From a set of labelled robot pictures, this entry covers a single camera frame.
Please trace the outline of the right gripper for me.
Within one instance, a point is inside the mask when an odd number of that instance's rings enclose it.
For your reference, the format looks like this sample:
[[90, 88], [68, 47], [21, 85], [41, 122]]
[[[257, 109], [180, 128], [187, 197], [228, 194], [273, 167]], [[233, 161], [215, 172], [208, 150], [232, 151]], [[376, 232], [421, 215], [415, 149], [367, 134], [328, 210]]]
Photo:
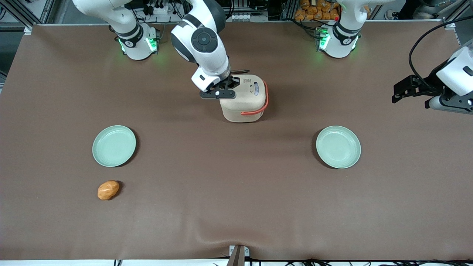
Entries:
[[233, 88], [240, 85], [240, 78], [230, 76], [230, 66], [221, 74], [206, 74], [203, 67], [199, 66], [196, 72], [191, 76], [191, 81], [201, 91], [202, 99], [220, 100], [234, 99], [236, 97]]

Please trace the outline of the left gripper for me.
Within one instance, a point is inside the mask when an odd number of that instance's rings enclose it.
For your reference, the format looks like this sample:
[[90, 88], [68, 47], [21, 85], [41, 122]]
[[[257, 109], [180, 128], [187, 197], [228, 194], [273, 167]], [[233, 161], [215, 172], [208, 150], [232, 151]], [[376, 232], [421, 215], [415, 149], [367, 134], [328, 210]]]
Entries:
[[[447, 60], [436, 76], [458, 96], [465, 96], [473, 91], [472, 48], [461, 47]], [[392, 103], [406, 97], [439, 96], [440, 92], [430, 90], [415, 75], [410, 75], [394, 85]]]

